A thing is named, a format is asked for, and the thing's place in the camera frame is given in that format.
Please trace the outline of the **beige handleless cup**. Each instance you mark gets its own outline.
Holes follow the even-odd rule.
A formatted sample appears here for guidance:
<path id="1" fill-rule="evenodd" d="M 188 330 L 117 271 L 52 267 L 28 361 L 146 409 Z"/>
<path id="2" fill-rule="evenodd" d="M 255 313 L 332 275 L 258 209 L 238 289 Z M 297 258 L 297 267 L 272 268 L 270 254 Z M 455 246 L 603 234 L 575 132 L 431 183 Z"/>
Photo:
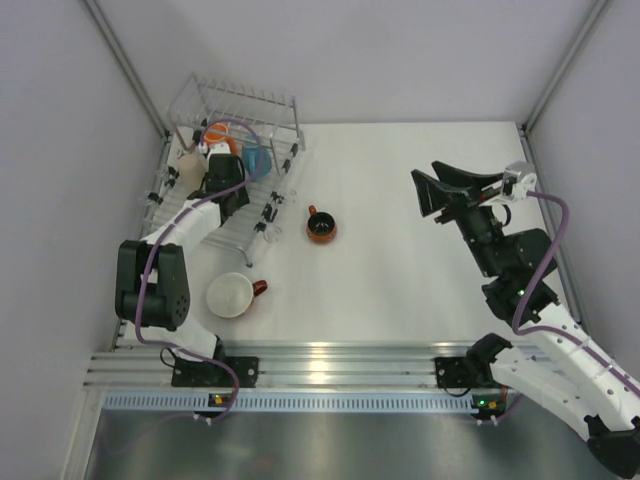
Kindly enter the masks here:
<path id="1" fill-rule="evenodd" d="M 203 160 L 198 154 L 189 153 L 178 159 L 179 178 L 189 192 L 199 190 L 206 174 Z"/>

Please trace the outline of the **orange mug black handle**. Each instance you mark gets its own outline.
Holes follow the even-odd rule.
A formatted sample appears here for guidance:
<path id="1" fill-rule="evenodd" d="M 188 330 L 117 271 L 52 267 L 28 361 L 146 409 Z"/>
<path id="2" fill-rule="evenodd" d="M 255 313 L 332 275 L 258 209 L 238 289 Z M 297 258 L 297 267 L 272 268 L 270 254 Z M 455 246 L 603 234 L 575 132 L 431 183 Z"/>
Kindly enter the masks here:
<path id="1" fill-rule="evenodd" d="M 215 123 L 202 133 L 201 141 L 208 146 L 224 142 L 229 146 L 232 154 L 237 153 L 237 144 L 235 140 L 229 136 L 229 125 L 227 123 Z"/>

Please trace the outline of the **blue mug white interior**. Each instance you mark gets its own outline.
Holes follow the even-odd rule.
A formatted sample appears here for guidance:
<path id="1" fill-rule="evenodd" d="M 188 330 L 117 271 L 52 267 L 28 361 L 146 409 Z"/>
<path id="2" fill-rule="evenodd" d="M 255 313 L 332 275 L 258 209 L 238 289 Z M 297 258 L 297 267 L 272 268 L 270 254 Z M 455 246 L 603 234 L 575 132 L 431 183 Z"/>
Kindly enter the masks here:
<path id="1" fill-rule="evenodd" d="M 270 173 L 272 161 L 269 150 L 246 138 L 241 150 L 241 158 L 247 174 L 258 180 Z"/>

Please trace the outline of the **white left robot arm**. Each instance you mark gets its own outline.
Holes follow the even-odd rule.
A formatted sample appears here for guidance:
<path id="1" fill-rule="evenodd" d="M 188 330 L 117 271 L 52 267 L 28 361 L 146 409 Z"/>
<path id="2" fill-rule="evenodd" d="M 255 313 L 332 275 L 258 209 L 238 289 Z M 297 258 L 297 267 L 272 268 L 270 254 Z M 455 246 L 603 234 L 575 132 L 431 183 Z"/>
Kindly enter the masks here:
<path id="1" fill-rule="evenodd" d="M 212 153 L 208 168 L 179 210 L 140 240 L 118 249 L 115 312 L 133 324 L 136 340 L 173 356 L 178 387 L 238 387 L 219 337 L 191 313 L 186 259 L 213 231 L 249 203 L 240 157 Z"/>

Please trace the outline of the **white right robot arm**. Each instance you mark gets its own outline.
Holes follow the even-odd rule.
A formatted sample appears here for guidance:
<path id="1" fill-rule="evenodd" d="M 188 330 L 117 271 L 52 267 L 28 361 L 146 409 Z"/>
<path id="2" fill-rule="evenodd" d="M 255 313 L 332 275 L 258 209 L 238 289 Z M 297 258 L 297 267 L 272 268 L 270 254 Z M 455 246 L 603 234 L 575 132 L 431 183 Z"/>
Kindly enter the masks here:
<path id="1" fill-rule="evenodd" d="M 639 473 L 639 382 L 584 331 L 544 279 L 556 267 L 569 208 L 537 191 L 533 166 L 515 162 L 501 173 L 472 173 L 435 161 L 434 173 L 411 172 L 420 213 L 458 227 L 480 273 L 482 292 L 495 317 L 526 337 L 557 366 L 551 371 L 510 341 L 489 333 L 467 351 L 464 364 L 480 386 L 512 388 L 569 426 L 592 456 L 624 479 Z M 561 209 L 555 236 L 542 229 L 507 235 L 494 215 L 532 198 Z"/>

